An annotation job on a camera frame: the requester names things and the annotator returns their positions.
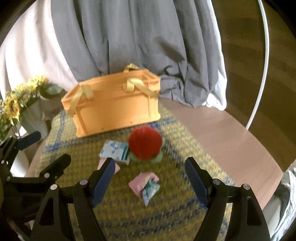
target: white cable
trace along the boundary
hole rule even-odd
[[[259,6],[260,6],[260,11],[262,15],[262,20],[263,20],[263,27],[264,27],[264,35],[265,35],[265,61],[264,61],[264,69],[263,69],[263,75],[262,75],[262,81],[259,89],[259,93],[257,96],[257,100],[254,106],[254,109],[252,111],[252,114],[250,116],[250,119],[246,125],[246,129],[248,130],[252,124],[252,121],[255,117],[255,114],[257,112],[258,106],[260,104],[260,100],[263,94],[264,86],[265,86],[265,81],[266,81],[266,76],[267,76],[267,69],[268,69],[268,60],[269,60],[269,32],[268,32],[268,25],[267,25],[267,18],[264,10],[264,6],[261,0],[258,0]]]

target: metal bolt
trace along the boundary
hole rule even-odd
[[[219,185],[221,183],[221,181],[219,179],[215,178],[213,180],[213,183],[216,184],[216,185]]]
[[[50,189],[51,190],[56,190],[57,189],[57,184],[51,185]]]
[[[250,189],[250,185],[249,184],[244,184],[243,185],[244,189],[249,190]]]
[[[87,180],[86,179],[82,179],[79,183],[80,185],[86,185],[87,184]]]

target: gray curtain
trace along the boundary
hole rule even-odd
[[[206,0],[52,0],[61,50],[77,81],[129,63],[161,77],[160,96],[201,105],[218,80]]]

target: woven placemat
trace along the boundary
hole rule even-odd
[[[129,166],[120,165],[121,169],[113,176],[103,202],[94,209],[107,240],[193,240],[206,208],[198,202],[185,173],[184,162],[189,156],[194,157],[213,178],[234,185],[170,111],[159,105],[159,112],[162,118],[149,125],[165,139],[163,160],[160,163],[131,161]],[[74,185],[96,170],[99,153],[107,139],[126,142],[131,131],[132,128],[125,128],[77,138],[72,118],[61,112],[52,122],[35,176],[67,153],[72,161],[57,184],[61,187]],[[160,179],[160,189],[147,207],[128,186],[140,172],[154,172]],[[76,239],[83,240],[72,204],[69,211]],[[227,205],[218,240],[224,240],[230,212],[231,206]]]

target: orange basket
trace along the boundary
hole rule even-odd
[[[62,104],[73,117],[76,136],[85,137],[159,120],[159,90],[158,76],[134,70],[78,83]]]

